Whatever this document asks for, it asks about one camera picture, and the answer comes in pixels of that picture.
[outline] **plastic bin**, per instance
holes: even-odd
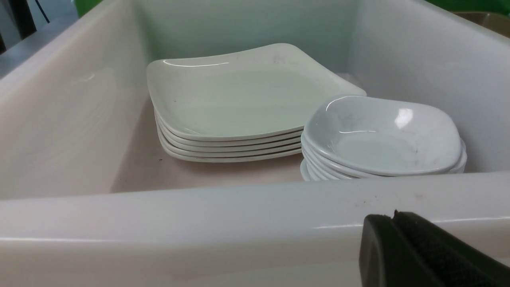
[[[471,173],[307,183],[298,156],[159,148],[151,60],[276,42],[450,114]],[[364,217],[395,209],[510,258],[508,75],[510,39],[420,0],[105,0],[0,80],[0,281],[356,286]]]
[[[448,11],[485,11],[503,15],[510,13],[509,0],[427,0]]]

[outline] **plate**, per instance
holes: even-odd
[[[196,146],[196,147],[236,147],[236,146],[249,146],[249,145],[260,145],[260,144],[266,144],[273,141],[278,140],[284,140],[289,139],[293,137],[300,136],[303,130],[298,130],[295,132],[285,133],[281,135],[276,136],[270,136],[270,137],[262,137],[262,138],[255,138],[255,139],[246,139],[246,140],[229,140],[229,141],[204,141],[204,140],[192,140],[192,139],[186,139],[179,137],[165,126],[165,124],[161,121],[161,117],[158,116],[158,119],[160,120],[161,127],[164,128],[163,131],[166,132],[166,134],[171,134],[172,138],[184,145],[189,146]]]
[[[161,147],[163,150],[169,154],[170,156],[185,160],[185,161],[195,161],[195,162],[246,162],[246,161],[258,161],[258,160],[265,160],[265,159],[271,159],[271,158],[278,158],[278,157],[284,157],[284,156],[290,156],[294,154],[301,153],[301,148],[294,149],[294,150],[286,150],[282,152],[277,153],[270,153],[270,154],[262,154],[262,155],[256,155],[256,156],[243,156],[243,157],[201,157],[201,156],[188,156],[188,155],[182,155],[179,153],[176,153],[174,150],[170,149],[168,147],[168,144],[165,144],[166,139],[164,138],[163,134],[161,133],[161,130],[158,127],[158,138],[161,143]]]
[[[289,44],[155,61],[147,67],[147,82],[154,108],[170,132],[202,141],[302,130],[326,99],[366,95]]]
[[[161,129],[161,122],[156,118],[158,121],[158,125]],[[301,142],[301,137],[292,137],[285,140],[278,140],[268,143],[262,143],[260,145],[249,145],[249,146],[238,146],[238,147],[197,147],[197,146],[190,146],[190,145],[184,145],[174,139],[174,135],[170,133],[168,130],[166,130],[164,127],[161,129],[161,132],[165,136],[165,139],[173,146],[187,150],[187,151],[193,151],[193,152],[207,152],[207,153],[219,153],[219,152],[243,152],[243,151],[255,151],[255,150],[263,150],[263,149],[269,149],[269,148],[276,148],[286,145],[295,144],[298,142]]]

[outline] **bowl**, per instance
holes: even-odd
[[[384,176],[442,173],[462,151],[455,124],[440,109],[355,95],[327,101],[303,133],[318,154]]]

